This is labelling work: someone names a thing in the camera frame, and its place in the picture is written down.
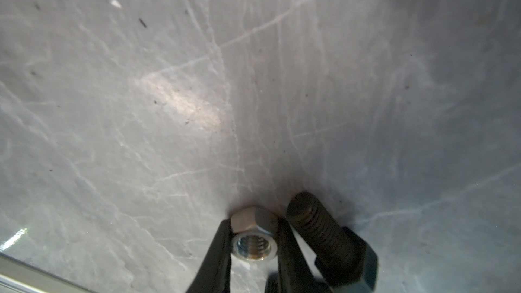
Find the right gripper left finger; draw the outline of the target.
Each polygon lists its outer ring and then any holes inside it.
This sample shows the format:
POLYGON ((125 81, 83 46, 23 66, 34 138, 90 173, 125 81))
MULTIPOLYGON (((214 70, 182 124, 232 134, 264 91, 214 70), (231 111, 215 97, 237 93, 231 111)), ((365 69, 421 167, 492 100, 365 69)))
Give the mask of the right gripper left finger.
POLYGON ((231 239, 231 220, 223 220, 188 293, 230 293, 231 239))

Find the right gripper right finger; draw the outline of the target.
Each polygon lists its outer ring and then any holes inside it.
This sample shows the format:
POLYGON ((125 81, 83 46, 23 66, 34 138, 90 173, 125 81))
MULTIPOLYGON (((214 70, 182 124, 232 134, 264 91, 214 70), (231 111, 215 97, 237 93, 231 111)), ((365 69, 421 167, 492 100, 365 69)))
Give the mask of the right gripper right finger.
POLYGON ((279 220, 277 243, 278 272, 267 278, 266 293, 331 292, 328 284, 314 278, 286 219, 279 220))

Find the black bolt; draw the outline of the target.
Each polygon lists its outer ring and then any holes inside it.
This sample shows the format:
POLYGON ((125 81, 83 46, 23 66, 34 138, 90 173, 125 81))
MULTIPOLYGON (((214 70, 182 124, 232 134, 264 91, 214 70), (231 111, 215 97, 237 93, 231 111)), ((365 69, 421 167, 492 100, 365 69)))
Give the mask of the black bolt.
POLYGON ((340 226, 315 195, 295 195, 286 220, 315 252, 315 266, 333 292, 375 291, 376 252, 350 228, 340 226))

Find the silver nut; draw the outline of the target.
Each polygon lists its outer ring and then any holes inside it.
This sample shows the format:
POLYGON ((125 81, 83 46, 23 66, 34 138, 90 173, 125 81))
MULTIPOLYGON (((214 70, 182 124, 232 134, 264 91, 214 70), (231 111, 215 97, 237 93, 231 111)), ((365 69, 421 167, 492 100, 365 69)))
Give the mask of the silver nut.
POLYGON ((231 216, 231 251, 245 262, 273 260, 278 253, 279 217, 258 206, 244 208, 231 216))

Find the aluminium front rail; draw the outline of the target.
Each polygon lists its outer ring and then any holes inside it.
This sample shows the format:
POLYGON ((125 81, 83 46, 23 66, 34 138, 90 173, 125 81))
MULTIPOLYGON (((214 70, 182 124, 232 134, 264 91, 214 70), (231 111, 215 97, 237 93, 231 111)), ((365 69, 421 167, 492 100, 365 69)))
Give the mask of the aluminium front rail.
POLYGON ((1 287, 10 292, 92 292, 5 254, 1 254, 1 287))

